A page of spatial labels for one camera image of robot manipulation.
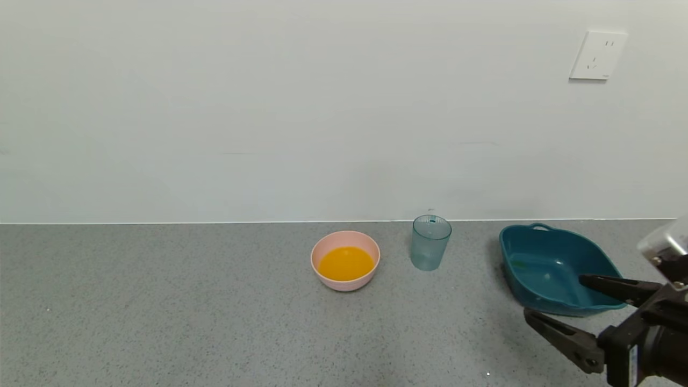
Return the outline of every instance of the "robotic arm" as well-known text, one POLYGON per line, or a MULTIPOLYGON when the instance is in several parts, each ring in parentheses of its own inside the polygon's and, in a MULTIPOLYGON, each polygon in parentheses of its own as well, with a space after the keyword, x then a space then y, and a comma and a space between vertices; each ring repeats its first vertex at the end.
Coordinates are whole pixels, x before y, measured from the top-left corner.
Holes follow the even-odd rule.
POLYGON ((653 231, 638 250, 668 284, 581 275, 582 285, 638 308, 599 336, 526 308, 526 322, 586 373, 613 387, 635 387, 657 375, 688 386, 688 217, 653 231))

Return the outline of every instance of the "plastic cup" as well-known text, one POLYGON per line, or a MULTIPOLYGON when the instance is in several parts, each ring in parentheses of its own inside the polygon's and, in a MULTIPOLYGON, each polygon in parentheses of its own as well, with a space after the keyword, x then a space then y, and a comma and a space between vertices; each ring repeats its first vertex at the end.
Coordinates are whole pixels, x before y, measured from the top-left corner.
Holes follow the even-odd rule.
POLYGON ((423 215, 413 221, 411 237, 411 262, 423 271, 440 266, 444 250, 451 235, 451 225, 435 215, 423 215))

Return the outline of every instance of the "orange liquid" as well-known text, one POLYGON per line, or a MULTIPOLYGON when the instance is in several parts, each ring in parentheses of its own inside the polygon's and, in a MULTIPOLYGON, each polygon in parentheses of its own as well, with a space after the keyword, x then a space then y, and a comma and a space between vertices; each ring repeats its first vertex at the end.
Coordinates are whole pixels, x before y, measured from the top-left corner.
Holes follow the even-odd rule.
POLYGON ((318 272, 335 281, 350 281, 368 274, 375 264, 373 258, 358 247, 340 247, 325 254, 318 272))

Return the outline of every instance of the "table surface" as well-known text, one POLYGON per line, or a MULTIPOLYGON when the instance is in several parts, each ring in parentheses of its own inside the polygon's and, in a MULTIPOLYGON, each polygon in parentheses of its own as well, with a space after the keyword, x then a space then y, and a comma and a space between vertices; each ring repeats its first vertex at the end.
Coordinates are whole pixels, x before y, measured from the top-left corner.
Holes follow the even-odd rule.
MULTIPOLYGON (((409 260, 409 222, 2 225, 0 384, 606 385, 526 325, 500 266, 515 223, 453 222, 432 272, 409 260), (367 286, 337 293, 309 255, 348 229, 382 258, 367 286)), ((594 240, 625 277, 661 281, 635 244, 665 221, 547 223, 594 240)), ((632 311, 562 320, 597 334, 632 311)))

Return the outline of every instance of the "outlet cover plate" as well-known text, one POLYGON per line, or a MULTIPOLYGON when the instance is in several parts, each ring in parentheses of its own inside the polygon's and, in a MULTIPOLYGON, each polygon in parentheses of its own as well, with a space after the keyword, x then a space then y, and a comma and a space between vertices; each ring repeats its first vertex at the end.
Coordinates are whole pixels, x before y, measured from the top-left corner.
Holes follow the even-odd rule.
POLYGON ((569 78, 609 79, 627 38, 622 32, 588 31, 569 78))

